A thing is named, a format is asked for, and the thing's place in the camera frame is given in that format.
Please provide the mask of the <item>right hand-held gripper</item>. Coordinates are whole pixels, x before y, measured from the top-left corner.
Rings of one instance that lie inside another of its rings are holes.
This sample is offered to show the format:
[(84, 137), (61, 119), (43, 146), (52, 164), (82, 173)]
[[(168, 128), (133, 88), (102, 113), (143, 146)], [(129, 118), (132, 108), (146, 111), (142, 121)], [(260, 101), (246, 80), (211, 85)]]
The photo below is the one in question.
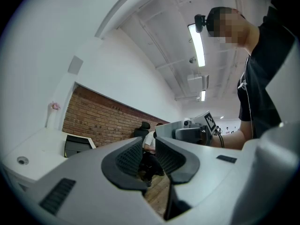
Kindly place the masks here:
[(210, 146), (216, 127), (210, 111), (206, 111), (194, 118), (185, 118), (184, 128), (176, 129), (174, 136), (179, 141)]

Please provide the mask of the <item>white wall panel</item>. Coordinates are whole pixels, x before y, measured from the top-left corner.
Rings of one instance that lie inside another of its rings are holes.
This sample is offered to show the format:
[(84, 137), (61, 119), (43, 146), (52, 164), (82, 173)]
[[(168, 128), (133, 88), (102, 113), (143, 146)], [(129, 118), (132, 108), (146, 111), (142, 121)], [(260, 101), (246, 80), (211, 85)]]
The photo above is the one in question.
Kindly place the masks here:
[(78, 75), (82, 64), (82, 59), (78, 58), (77, 56), (73, 56), (67, 72), (70, 74)]

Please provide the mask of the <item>long ceiling light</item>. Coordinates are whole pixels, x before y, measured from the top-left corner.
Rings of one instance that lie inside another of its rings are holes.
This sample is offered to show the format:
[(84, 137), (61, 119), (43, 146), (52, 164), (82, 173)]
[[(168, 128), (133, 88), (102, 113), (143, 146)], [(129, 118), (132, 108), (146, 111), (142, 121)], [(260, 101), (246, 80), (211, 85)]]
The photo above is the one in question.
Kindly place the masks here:
[(189, 29), (189, 32), (190, 32), (190, 35), (191, 35), (191, 38), (192, 38), (192, 41), (194, 44), (198, 66), (204, 67), (205, 66), (205, 55), (204, 55), (201, 34), (196, 31), (195, 24), (188, 25), (188, 29)]

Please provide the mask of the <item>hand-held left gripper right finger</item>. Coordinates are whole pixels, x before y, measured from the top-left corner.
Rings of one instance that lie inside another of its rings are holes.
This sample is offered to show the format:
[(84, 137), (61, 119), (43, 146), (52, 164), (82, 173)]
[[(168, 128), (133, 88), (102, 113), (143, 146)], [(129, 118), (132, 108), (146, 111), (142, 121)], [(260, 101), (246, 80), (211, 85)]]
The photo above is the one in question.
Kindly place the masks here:
[(161, 137), (156, 150), (171, 183), (167, 225), (300, 224), (300, 122), (242, 150)]

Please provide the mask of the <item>black office chair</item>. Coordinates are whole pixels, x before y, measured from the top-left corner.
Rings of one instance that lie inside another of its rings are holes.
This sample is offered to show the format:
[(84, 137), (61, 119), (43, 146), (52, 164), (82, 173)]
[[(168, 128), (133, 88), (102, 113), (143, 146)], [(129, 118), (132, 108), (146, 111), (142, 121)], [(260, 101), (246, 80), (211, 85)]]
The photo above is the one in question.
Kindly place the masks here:
[(149, 130), (150, 124), (148, 122), (143, 121), (141, 126), (134, 130), (134, 137), (142, 137), (142, 139), (144, 139), (149, 133)]

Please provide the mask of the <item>person's black shirt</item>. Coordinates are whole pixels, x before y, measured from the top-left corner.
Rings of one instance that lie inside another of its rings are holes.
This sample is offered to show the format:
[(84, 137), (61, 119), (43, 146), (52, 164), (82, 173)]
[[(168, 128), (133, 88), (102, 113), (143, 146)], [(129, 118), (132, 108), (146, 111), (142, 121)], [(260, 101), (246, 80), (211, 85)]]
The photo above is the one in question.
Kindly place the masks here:
[(281, 68), (295, 41), (293, 34), (285, 27), (283, 17), (273, 7), (269, 7), (258, 28), (258, 44), (247, 57), (245, 72), (238, 82), (246, 82), (246, 86), (237, 88), (239, 119), (252, 122), (253, 138), (259, 138), (281, 122), (266, 87)]

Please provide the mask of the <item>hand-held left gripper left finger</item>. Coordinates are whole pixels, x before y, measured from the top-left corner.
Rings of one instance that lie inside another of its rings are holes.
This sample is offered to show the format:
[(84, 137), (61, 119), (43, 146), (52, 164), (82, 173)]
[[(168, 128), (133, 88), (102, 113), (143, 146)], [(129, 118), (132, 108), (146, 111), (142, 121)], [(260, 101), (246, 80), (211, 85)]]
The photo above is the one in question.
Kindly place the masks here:
[(73, 155), (27, 190), (45, 224), (163, 225), (137, 178), (143, 156), (136, 137)]

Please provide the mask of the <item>person's right forearm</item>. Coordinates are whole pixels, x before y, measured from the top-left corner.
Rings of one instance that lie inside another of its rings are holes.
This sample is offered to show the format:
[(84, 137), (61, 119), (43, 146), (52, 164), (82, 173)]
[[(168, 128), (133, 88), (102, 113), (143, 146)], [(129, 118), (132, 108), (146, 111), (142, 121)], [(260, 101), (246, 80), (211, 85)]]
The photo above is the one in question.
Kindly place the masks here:
[(213, 136), (210, 145), (217, 148), (241, 150), (247, 141), (253, 139), (253, 135), (254, 131), (252, 122), (241, 121), (238, 131), (223, 136), (224, 146), (221, 145), (221, 141), (218, 136)]

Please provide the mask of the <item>white air conditioner unit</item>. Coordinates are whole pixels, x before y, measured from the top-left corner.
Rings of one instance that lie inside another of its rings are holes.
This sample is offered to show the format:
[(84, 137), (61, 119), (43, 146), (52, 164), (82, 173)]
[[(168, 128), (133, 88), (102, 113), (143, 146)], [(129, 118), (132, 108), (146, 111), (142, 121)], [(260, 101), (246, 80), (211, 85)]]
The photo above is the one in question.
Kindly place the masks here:
[(207, 90), (209, 86), (209, 75), (188, 75), (187, 82), (191, 92)]

